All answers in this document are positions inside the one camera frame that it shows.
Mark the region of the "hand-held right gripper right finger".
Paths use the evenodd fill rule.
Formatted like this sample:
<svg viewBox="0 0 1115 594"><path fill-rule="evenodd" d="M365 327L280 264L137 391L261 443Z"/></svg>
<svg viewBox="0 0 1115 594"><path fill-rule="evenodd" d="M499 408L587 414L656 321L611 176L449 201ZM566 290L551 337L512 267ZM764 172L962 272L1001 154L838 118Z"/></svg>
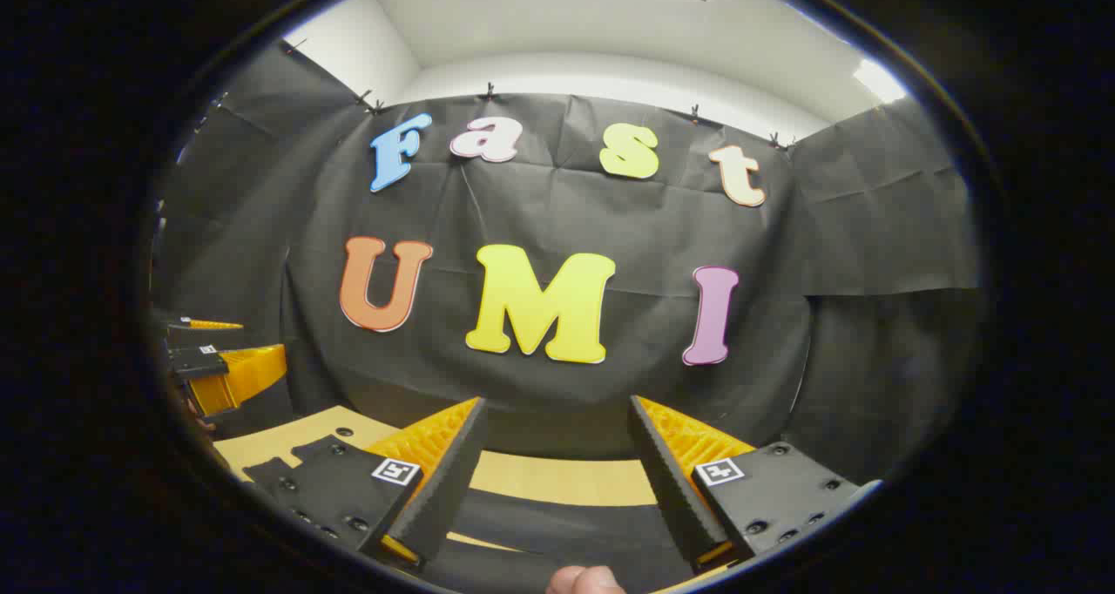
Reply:
<svg viewBox="0 0 1115 594"><path fill-rule="evenodd" d="M628 430L683 559L698 574L823 530L876 491L787 441L754 447L666 405L631 396Z"/></svg>

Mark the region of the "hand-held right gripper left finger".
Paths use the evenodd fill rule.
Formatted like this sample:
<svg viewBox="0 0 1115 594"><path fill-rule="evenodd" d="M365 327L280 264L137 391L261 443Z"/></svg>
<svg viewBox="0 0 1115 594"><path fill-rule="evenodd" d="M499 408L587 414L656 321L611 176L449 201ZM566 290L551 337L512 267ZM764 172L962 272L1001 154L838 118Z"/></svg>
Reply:
<svg viewBox="0 0 1115 594"><path fill-rule="evenodd" d="M260 466L279 510L345 551L421 569L450 530L489 434L473 398L363 448L328 435Z"/></svg>

